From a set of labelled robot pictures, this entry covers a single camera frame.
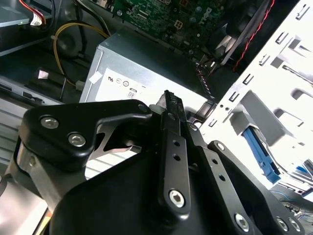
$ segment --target capacitor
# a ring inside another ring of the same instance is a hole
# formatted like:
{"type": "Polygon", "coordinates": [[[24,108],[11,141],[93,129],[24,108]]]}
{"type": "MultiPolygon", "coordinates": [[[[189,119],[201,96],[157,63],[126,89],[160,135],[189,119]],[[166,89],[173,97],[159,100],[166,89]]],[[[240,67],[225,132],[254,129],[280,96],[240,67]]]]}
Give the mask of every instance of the capacitor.
{"type": "Polygon", "coordinates": [[[190,17],[189,21],[190,23],[195,23],[197,22],[197,19],[195,17],[190,17]]]}
{"type": "Polygon", "coordinates": [[[200,13],[201,11],[202,11],[202,7],[197,6],[196,9],[195,9],[195,12],[200,13]]]}

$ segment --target red and black wire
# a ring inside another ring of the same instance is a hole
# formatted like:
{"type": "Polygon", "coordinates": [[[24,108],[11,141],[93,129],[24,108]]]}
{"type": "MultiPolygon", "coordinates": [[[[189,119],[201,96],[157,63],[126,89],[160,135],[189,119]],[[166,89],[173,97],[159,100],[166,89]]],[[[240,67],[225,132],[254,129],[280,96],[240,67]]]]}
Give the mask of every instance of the red and black wire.
{"type": "Polygon", "coordinates": [[[19,1],[20,1],[20,3],[21,3],[26,9],[30,10],[30,11],[33,12],[35,15],[37,15],[37,16],[41,19],[41,21],[42,21],[43,24],[46,24],[45,17],[44,17],[44,15],[43,15],[40,11],[38,11],[37,9],[35,9],[35,8],[31,7],[31,6],[29,6],[29,5],[26,4],[23,0],[19,0],[19,1]]]}
{"type": "Polygon", "coordinates": [[[252,42],[252,40],[254,39],[255,35],[260,31],[260,29],[262,28],[262,25],[264,24],[265,20],[268,18],[268,15],[271,11],[271,9],[273,8],[274,4],[275,4],[275,0],[271,0],[271,4],[269,6],[269,8],[266,10],[264,16],[263,16],[263,19],[262,21],[260,22],[259,26],[257,27],[257,29],[254,31],[254,33],[251,35],[251,37],[249,38],[249,40],[247,41],[246,43],[246,46],[245,46],[245,49],[243,51],[243,53],[241,54],[240,58],[237,60],[236,62],[236,65],[234,66],[233,68],[233,71],[235,72],[236,71],[236,68],[239,66],[239,63],[242,61],[242,59],[244,58],[248,48],[249,48],[249,45],[250,43],[252,42]]]}

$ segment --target black plastic mount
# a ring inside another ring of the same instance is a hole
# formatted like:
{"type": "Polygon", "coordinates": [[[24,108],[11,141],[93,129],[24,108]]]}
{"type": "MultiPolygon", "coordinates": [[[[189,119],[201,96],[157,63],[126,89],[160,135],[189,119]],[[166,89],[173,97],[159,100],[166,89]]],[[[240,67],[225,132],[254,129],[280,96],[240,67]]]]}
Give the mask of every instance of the black plastic mount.
{"type": "Polygon", "coordinates": [[[49,234],[304,234],[222,143],[207,146],[186,121],[181,99],[166,91],[158,105],[161,115],[137,100],[40,107],[25,114],[23,145],[63,171],[85,167],[102,124],[118,132],[106,149],[121,141],[141,147],[139,154],[70,190],[54,211],[49,234]],[[44,117],[54,117],[59,126],[44,128],[44,117]],[[86,144],[72,146],[71,133],[84,136],[86,144]]]}

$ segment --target blue plastic tab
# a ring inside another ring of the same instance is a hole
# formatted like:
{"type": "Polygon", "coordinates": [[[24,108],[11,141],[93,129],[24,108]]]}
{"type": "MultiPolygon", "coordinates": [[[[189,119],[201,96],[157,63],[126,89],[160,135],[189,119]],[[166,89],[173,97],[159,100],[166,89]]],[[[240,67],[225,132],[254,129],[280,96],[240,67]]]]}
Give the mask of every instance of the blue plastic tab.
{"type": "Polygon", "coordinates": [[[242,135],[248,142],[255,159],[264,172],[264,175],[271,183],[275,184],[280,180],[280,177],[275,173],[273,167],[271,166],[273,160],[267,152],[264,152],[263,148],[260,146],[260,140],[255,138],[254,134],[252,133],[253,131],[253,128],[249,127],[242,133],[242,135]]]}

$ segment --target power supply label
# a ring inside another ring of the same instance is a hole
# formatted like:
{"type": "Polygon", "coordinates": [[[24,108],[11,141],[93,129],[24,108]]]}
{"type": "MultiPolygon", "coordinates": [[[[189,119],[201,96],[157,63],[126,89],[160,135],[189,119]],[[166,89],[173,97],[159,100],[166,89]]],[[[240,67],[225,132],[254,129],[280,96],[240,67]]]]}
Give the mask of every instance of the power supply label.
{"type": "Polygon", "coordinates": [[[146,87],[142,84],[110,69],[106,69],[95,100],[140,99],[145,89],[146,87]]]}

